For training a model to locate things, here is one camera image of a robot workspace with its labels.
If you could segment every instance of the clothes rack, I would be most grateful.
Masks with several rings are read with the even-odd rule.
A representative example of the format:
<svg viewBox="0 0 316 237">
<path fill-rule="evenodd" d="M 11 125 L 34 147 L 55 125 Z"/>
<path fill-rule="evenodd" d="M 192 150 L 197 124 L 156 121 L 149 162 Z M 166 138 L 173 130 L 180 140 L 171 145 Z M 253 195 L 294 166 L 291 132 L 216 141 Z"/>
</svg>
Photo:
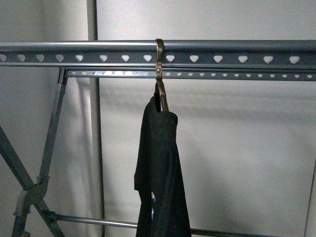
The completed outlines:
<svg viewBox="0 0 316 237">
<path fill-rule="evenodd" d="M 164 40 L 163 44 L 164 79 L 316 81 L 316 40 Z M 14 213 L 13 237 L 30 236 L 24 229 L 31 205 L 55 237 L 64 236 L 58 221 L 137 227 L 129 222 L 56 214 L 49 210 L 43 198 L 68 78 L 155 79 L 156 56 L 154 40 L 0 42 L 0 66 L 60 68 L 36 184 L 0 127 L 0 153 L 23 189 Z M 199 229 L 192 229 L 192 234 L 263 237 Z"/>
</svg>

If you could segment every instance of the drying rack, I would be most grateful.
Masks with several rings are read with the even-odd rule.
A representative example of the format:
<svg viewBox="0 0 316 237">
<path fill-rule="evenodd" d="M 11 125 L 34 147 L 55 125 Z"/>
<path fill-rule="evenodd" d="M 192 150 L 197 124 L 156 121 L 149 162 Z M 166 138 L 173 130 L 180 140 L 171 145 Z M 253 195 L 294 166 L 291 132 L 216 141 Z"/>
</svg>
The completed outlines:
<svg viewBox="0 0 316 237">
<path fill-rule="evenodd" d="M 25 231 L 34 205 L 55 237 L 64 234 L 58 221 L 137 228 L 136 223 L 65 216 L 50 211 L 44 201 L 57 125 L 68 78 L 152 78 L 162 65 L 164 79 L 228 79 L 316 81 L 316 40 L 156 40 L 0 42 L 0 66 L 59 67 L 56 94 L 37 183 L 0 127 L 0 153 L 22 186 L 16 204 L 13 237 Z M 192 229 L 201 236 L 248 236 Z"/>
</svg>

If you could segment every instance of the white wall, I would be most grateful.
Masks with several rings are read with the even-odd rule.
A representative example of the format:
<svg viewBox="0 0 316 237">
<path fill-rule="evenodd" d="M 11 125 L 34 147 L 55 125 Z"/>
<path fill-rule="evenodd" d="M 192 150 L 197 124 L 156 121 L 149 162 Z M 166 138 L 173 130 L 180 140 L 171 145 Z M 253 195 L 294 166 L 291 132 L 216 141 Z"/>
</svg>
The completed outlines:
<svg viewBox="0 0 316 237">
<path fill-rule="evenodd" d="M 316 39 L 315 1 L 98 0 L 97 8 L 99 40 Z M 133 174 L 154 85 L 100 81 L 107 219 L 137 222 Z M 179 117 L 191 227 L 302 237 L 316 157 L 315 83 L 165 80 L 165 87 Z M 310 222 L 306 236 L 314 229 Z"/>
<path fill-rule="evenodd" d="M 90 0 L 7 0 L 0 2 L 1 41 L 91 40 Z M 0 68 L 0 124 L 35 181 L 47 134 L 58 78 L 56 68 Z M 46 203 L 68 215 L 100 217 L 98 157 L 93 139 L 89 79 L 69 79 Z M 0 236 L 10 236 L 21 187 L 0 159 Z M 33 237 L 52 236 L 32 207 L 26 230 Z M 66 236 L 101 236 L 95 225 L 59 222 Z"/>
</svg>

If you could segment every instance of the metal bar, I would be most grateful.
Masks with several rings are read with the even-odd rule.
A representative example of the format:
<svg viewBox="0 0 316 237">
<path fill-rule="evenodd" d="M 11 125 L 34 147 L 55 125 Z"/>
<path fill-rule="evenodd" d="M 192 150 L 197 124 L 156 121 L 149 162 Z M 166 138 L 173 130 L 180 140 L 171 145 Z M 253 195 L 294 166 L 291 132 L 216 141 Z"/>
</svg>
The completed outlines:
<svg viewBox="0 0 316 237">
<path fill-rule="evenodd" d="M 50 169 L 50 163 L 51 158 L 53 154 L 54 149 L 54 143 L 57 133 L 57 126 L 59 121 L 59 115 L 61 111 L 61 106 L 63 102 L 63 97 L 66 91 L 66 84 L 67 84 L 67 78 L 65 77 L 67 73 L 66 68 L 61 68 L 59 73 L 59 79 L 57 83 L 57 90 L 55 94 L 54 99 L 54 105 L 50 117 L 49 127 L 48 127 L 48 133 L 44 148 L 44 154 L 42 158 L 42 163 L 40 167 L 40 173 L 39 173 L 39 182 L 46 183 L 46 187 L 48 184 L 48 175 L 49 175 L 49 169 Z"/>
<path fill-rule="evenodd" d="M 50 211 L 45 201 L 42 199 L 39 203 L 34 204 L 34 206 L 54 237 L 65 237 L 57 222 L 48 217 Z"/>
<path fill-rule="evenodd" d="M 15 152 L 9 139 L 0 126 L 0 154 L 11 169 L 12 173 L 19 181 L 23 189 L 27 190 L 34 185 L 31 177 L 29 176 L 26 168 Z"/>
<path fill-rule="evenodd" d="M 100 219 L 94 219 L 94 218 L 66 216 L 66 215 L 60 215 L 60 214 L 57 214 L 55 218 L 58 221 L 68 221 L 68 222 L 86 223 L 86 224 L 103 225 L 103 226 L 114 226 L 114 227 L 123 227 L 123 228 L 131 228 L 131 229 L 137 228 L 137 223 L 132 223 L 132 222 L 106 221 L 106 220 L 100 220 Z M 265 236 L 265 235 L 250 235 L 250 234 L 210 231 L 210 230 L 201 230 L 201 229 L 191 229 L 191 233 L 193 235 L 198 235 L 198 236 L 214 236 L 214 237 L 274 237 L 274 236 Z"/>
<path fill-rule="evenodd" d="M 155 64 L 146 64 L 146 65 L 81 65 L 68 66 L 68 73 L 70 71 L 155 71 Z M 162 69 L 165 72 L 216 72 L 216 71 L 225 71 L 225 72 L 316 72 L 316 65 L 191 65 L 191 64 L 163 64 Z"/>
<path fill-rule="evenodd" d="M 306 52 L 315 51 L 316 40 L 164 40 L 165 52 Z M 0 52 L 8 51 L 156 51 L 155 40 L 0 42 Z"/>
<path fill-rule="evenodd" d="M 162 72 L 164 79 L 213 79 L 213 80 L 281 80 L 281 81 L 316 81 L 316 71 L 166 71 Z M 154 71 L 73 71 L 67 77 L 77 78 L 137 78 L 154 79 Z"/>
<path fill-rule="evenodd" d="M 93 15 L 93 23 L 90 25 L 91 28 L 88 28 L 88 31 L 93 31 L 93 39 L 98 40 L 98 11 L 97 11 L 97 0 L 92 1 L 92 12 L 90 16 Z M 92 137 L 94 137 L 94 142 L 96 144 L 96 154 L 98 158 L 98 167 L 99 167 L 99 182 L 100 182 L 100 211 L 101 219 L 105 218 L 105 204 L 104 204 L 104 182 L 103 182 L 103 159 L 102 159 L 102 138 L 101 138 L 101 114 L 100 114 L 100 80 L 99 78 L 90 79 L 90 86 L 93 87 L 90 93 L 91 96 L 91 119 L 95 121 L 92 123 L 95 127 Z M 105 237 L 105 226 L 101 227 L 102 237 Z"/>
</svg>

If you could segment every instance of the horizontal metal rod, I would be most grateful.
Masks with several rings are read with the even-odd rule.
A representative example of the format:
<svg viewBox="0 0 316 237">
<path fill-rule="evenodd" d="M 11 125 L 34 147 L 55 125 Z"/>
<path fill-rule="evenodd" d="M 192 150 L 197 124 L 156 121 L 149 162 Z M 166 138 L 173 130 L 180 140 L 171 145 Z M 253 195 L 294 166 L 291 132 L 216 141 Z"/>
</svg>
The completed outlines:
<svg viewBox="0 0 316 237">
<path fill-rule="evenodd" d="M 198 80 L 260 80 L 260 81 L 316 81 L 316 74 L 308 73 L 226 73 L 214 71 L 200 72 L 165 72 L 163 79 L 198 79 Z M 152 71 L 69 71 L 69 78 L 126 78 L 126 79 L 155 79 Z"/>
<path fill-rule="evenodd" d="M 110 65 L 107 64 L 106 66 L 100 65 L 93 65 L 93 64 L 81 64 L 79 67 L 78 65 L 68 65 L 68 71 L 75 71 L 75 70 L 105 70 L 105 71 L 155 71 L 155 64 L 139 64 L 139 65 Z M 260 71 L 260 72 L 301 72 L 301 71 L 309 71 L 309 72 L 316 72 L 316 66 L 313 65 L 275 65 L 275 66 L 267 66 L 267 65 L 210 65 L 210 64 L 162 64 L 162 70 L 164 72 L 171 71 L 209 71 L 212 72 L 214 70 L 226 70 L 231 72 L 251 72 L 251 71 Z"/>
<path fill-rule="evenodd" d="M 0 42 L 0 52 L 156 52 L 155 40 Z M 164 52 L 307 52 L 316 40 L 164 40 Z"/>
<path fill-rule="evenodd" d="M 86 224 L 94 224 L 94 225 L 102 225 L 102 226 L 115 226 L 115 227 L 131 228 L 131 229 L 137 228 L 137 223 L 132 223 L 132 222 L 106 221 L 106 220 L 95 219 L 95 218 L 66 216 L 66 215 L 60 215 L 60 214 L 57 214 L 55 216 L 55 219 L 58 221 L 69 221 L 69 222 L 86 223 Z M 193 235 L 198 235 L 198 236 L 213 236 L 213 237 L 275 237 L 275 236 L 210 231 L 210 230 L 201 230 L 201 229 L 191 229 L 191 233 Z"/>
</svg>

